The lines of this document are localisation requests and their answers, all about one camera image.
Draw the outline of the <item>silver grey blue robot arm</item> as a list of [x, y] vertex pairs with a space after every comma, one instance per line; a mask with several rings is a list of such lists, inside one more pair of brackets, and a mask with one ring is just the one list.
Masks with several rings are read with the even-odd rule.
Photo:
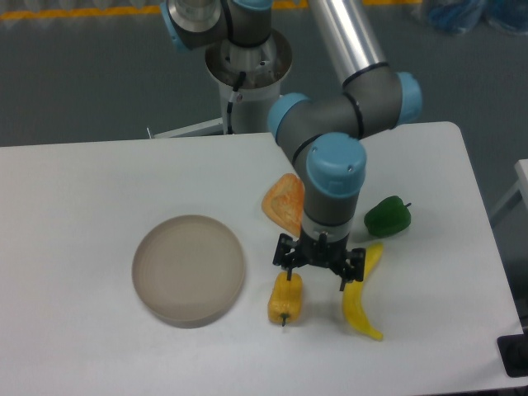
[[299, 233], [279, 237], [273, 262], [287, 272], [327, 268], [343, 284], [362, 281], [365, 251], [347, 249], [365, 180], [363, 138], [418, 118], [422, 92], [387, 63], [359, 1], [312, 1], [341, 92], [314, 101], [281, 95], [293, 56], [271, 25], [269, 1], [164, 1], [172, 43], [205, 49], [219, 88], [225, 134], [268, 131], [304, 185]]

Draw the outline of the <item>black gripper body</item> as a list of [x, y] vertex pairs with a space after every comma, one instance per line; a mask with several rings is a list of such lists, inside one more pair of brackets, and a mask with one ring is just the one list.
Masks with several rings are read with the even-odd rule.
[[348, 236], [345, 236], [329, 242], [323, 233], [314, 239], [302, 230], [295, 247], [295, 267], [309, 265], [342, 271], [347, 261], [347, 241]]

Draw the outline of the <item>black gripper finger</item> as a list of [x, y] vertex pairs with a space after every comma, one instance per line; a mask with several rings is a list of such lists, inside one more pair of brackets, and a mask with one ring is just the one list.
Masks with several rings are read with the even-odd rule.
[[362, 282], [365, 276], [365, 249], [363, 247], [346, 251], [345, 256], [337, 261], [334, 273], [341, 278], [340, 291], [346, 284]]
[[294, 240], [290, 235], [281, 233], [272, 260], [274, 266], [280, 266], [286, 272], [286, 280], [291, 281], [293, 270], [305, 265], [305, 256], [299, 240]]

